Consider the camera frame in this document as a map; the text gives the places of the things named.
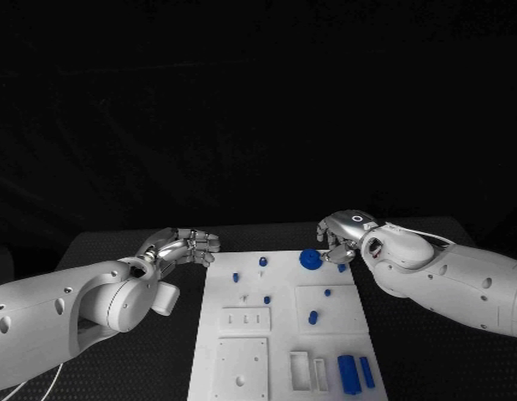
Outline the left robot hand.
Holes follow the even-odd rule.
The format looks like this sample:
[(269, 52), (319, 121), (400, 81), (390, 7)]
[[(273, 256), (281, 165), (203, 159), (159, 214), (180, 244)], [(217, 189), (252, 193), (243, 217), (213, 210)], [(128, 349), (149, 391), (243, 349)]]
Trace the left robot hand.
[(167, 227), (149, 236), (136, 255), (143, 256), (161, 270), (185, 263), (208, 267), (220, 248), (217, 235), (195, 229)]

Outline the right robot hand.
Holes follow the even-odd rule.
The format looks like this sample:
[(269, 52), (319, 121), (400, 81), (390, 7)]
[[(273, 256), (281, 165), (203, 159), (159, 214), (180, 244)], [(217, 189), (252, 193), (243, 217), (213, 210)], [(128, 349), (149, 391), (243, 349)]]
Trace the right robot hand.
[(377, 219), (363, 211), (344, 210), (328, 215), (317, 225), (317, 240), (327, 241), (330, 247), (324, 260), (337, 265), (348, 264), (366, 235), (377, 227)]

